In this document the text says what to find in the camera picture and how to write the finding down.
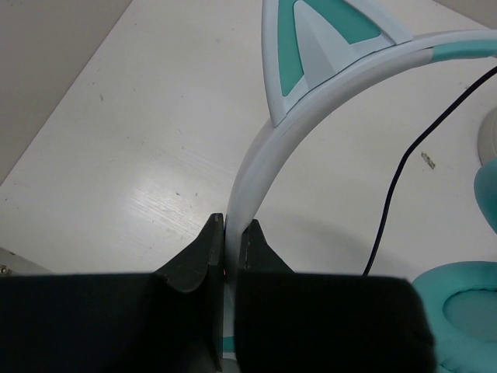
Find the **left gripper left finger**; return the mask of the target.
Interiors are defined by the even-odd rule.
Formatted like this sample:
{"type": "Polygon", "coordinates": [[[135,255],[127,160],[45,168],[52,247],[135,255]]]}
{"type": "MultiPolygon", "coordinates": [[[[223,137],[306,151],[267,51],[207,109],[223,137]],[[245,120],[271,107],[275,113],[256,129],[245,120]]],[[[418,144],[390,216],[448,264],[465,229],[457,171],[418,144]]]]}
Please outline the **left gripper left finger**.
{"type": "Polygon", "coordinates": [[[3,372],[217,372],[224,219],[150,273],[1,280],[3,372]]]}

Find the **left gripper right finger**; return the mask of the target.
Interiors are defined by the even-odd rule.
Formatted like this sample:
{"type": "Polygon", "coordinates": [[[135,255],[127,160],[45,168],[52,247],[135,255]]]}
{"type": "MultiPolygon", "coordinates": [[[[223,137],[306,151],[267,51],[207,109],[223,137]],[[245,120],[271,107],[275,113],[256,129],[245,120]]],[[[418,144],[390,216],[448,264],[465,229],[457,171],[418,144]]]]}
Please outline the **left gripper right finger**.
{"type": "Polygon", "coordinates": [[[396,277],[291,270],[258,221],[242,235],[235,355],[243,372],[435,372],[422,300],[396,277]]]}

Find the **teal cat-ear headphones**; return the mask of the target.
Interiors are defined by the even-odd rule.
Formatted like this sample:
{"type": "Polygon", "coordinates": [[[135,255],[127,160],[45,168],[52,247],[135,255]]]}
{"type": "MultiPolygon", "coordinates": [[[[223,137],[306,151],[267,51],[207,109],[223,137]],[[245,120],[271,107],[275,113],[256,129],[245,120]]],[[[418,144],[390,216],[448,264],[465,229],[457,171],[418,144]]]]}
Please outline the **teal cat-ear headphones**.
{"type": "MultiPolygon", "coordinates": [[[[224,226],[232,329],[223,339],[235,355],[235,296],[242,235],[297,146],[329,114],[392,76],[427,64],[496,55],[494,30],[415,37],[374,1],[265,1],[262,66],[269,119],[235,178],[224,226]]],[[[371,268],[373,244],[362,276],[371,268]]],[[[409,281],[422,300],[435,342],[435,372],[496,370],[496,265],[448,263],[409,281]]]]}

